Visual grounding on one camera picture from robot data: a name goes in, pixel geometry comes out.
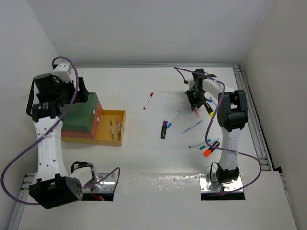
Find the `coral drawer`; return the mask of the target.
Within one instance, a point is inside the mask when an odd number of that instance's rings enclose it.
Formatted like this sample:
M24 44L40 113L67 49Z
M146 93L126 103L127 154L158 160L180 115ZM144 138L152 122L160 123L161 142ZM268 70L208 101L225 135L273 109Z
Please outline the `coral drawer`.
M62 131L62 136L63 137L70 137L70 138L85 138L85 139L95 139L95 136L97 134L97 129L99 125L99 118L102 112L102 106L100 102L98 103L98 108L97 108L97 115L94 118L94 124L92 127L92 131L90 133L85 133L85 132L71 132L71 131Z

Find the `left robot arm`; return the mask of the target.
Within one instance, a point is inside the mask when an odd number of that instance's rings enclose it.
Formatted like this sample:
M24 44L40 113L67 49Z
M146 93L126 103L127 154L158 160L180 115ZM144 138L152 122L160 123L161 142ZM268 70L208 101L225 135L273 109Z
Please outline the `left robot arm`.
M84 85L80 90L74 86L68 73L45 73L32 80L26 113L39 143L36 183L29 186L29 195L45 209L80 201L83 186L93 177L92 164L67 173L61 144L62 115L75 102L86 102L88 94Z

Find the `yellow bottom drawer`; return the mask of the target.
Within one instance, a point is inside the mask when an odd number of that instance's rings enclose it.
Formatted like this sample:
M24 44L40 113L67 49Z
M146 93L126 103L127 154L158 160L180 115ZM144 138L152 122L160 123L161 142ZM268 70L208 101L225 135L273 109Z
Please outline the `yellow bottom drawer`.
M99 120L90 133L63 131L64 142L86 143L105 146L121 146L124 138L126 111L102 110Z

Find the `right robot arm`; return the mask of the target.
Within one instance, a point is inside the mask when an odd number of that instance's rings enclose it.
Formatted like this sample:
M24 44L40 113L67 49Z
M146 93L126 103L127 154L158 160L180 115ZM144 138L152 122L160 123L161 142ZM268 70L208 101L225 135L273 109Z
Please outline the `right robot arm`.
M217 163L217 182L236 181L239 177L239 138L248 122L246 93L225 86L214 74L206 74L204 69L196 69L192 76L187 80L189 89L185 92L192 110L205 105L207 92L218 101L216 116L223 137L221 157Z

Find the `red fineliner pen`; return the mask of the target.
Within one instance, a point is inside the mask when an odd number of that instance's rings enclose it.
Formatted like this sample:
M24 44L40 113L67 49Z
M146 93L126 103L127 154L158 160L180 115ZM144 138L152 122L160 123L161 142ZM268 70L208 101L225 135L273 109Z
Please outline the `red fineliner pen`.
M150 99L152 98L152 96L153 96L153 92L150 93L150 95L149 95L149 97L148 97L148 99L147 99L147 101L146 101L146 103L145 103L145 105L143 107L143 110L146 110L146 108L148 106L148 103L149 103Z

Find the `grey fineliner pen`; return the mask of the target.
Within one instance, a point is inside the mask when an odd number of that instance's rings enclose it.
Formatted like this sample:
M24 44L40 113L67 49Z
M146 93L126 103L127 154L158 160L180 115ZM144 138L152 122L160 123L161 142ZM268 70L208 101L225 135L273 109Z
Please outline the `grey fineliner pen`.
M118 117L116 118L116 125L117 125L117 132L118 132L118 134L120 134L121 128L120 128L120 122L119 122Z

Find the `green fineliner pen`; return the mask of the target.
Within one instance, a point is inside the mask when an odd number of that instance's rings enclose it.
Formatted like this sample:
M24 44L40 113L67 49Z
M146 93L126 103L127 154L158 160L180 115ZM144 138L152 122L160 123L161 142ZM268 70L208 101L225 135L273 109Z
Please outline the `green fineliner pen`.
M110 130L111 130L111 138L112 140L114 140L114 129L113 129L112 119L110 119Z

